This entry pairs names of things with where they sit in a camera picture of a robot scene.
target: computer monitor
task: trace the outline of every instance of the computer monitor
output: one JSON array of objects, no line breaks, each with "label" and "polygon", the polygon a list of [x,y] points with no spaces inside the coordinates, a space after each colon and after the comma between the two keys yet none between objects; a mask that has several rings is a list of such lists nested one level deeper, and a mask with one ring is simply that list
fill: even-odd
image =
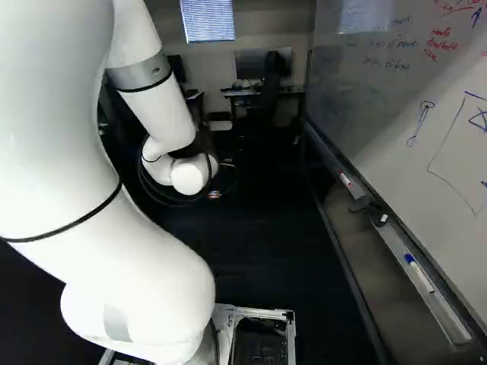
[{"label": "computer monitor", "polygon": [[258,80],[264,77],[266,57],[269,51],[277,51],[284,59],[281,76],[287,78],[292,73],[292,48],[277,49],[242,49],[235,51],[235,70],[239,80]]},{"label": "computer monitor", "polygon": [[176,76],[177,82],[184,84],[186,82],[186,71],[184,70],[183,58],[181,55],[168,56],[167,60],[170,68],[174,72],[174,76]]}]

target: wall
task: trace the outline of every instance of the wall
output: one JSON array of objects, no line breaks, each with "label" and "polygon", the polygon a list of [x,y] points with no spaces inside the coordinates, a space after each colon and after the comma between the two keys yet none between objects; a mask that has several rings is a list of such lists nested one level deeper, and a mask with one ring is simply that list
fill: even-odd
[{"label": "wall", "polygon": [[292,47],[293,75],[285,84],[304,84],[314,28],[315,0],[235,0],[234,42],[187,44],[179,0],[146,0],[166,54],[180,54],[188,88],[206,92],[207,112],[229,110],[220,89],[236,81],[234,50]]}]

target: electronic device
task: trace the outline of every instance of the electronic device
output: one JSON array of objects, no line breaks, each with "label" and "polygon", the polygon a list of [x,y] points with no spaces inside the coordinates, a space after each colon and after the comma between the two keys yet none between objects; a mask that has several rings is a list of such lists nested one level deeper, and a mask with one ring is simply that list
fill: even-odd
[{"label": "electronic device", "polygon": [[287,78],[292,73],[292,48],[241,49],[234,53],[235,70],[239,80],[257,80],[266,72],[266,57],[269,51],[276,51],[284,60],[281,76]]}]

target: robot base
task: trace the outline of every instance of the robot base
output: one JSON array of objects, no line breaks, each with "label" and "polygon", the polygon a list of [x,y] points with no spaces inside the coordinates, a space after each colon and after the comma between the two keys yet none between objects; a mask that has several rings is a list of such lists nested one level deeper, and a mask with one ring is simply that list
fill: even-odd
[{"label": "robot base", "polygon": [[[295,337],[292,311],[216,304],[198,351],[184,365],[296,365]],[[132,364],[148,362],[112,350],[106,350],[99,362]]]}]

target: robotic arm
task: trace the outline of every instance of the robotic arm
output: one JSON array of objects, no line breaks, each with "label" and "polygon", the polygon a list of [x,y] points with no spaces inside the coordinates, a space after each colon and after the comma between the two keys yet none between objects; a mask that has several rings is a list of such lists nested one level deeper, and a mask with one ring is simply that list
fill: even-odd
[{"label": "robotic arm", "polygon": [[66,283],[62,315],[82,338],[185,363],[212,314],[212,273],[137,209],[96,132],[107,69],[150,134],[156,181],[192,195],[217,170],[167,155],[195,128],[143,1],[3,1],[0,54],[0,237]]}]

